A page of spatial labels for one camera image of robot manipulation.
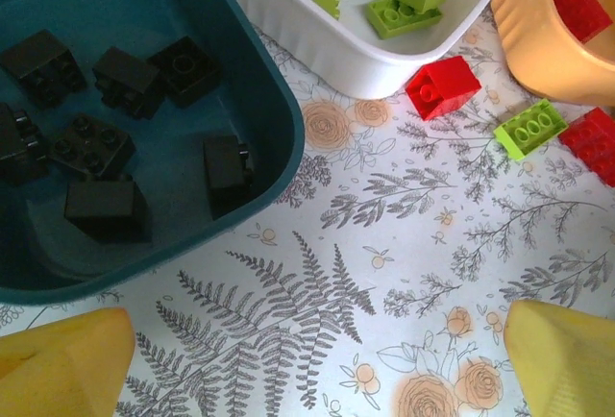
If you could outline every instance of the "peach container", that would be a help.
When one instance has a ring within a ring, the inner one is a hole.
[[[599,0],[615,19],[615,0]],[[553,0],[492,0],[510,72],[532,93],[583,105],[615,106],[615,25],[585,44]]]

